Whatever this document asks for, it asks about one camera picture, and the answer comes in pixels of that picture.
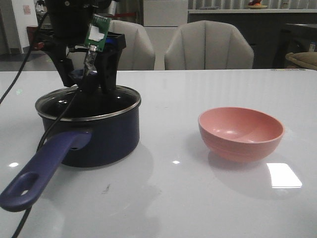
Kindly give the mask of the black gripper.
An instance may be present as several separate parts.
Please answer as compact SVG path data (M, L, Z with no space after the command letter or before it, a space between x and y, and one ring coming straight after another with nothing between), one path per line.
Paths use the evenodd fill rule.
M114 0L46 0L47 12L41 19L49 19L50 29L38 28L34 34L34 43L39 50L44 51L52 60L63 85L74 85L70 73L74 70L71 59L67 58L66 50L70 52L87 52L84 47L89 23L94 14L100 13L117 1ZM97 79L104 94L116 89L116 75L122 50L126 47L124 34L107 33L106 44L102 53L97 53L95 68Z

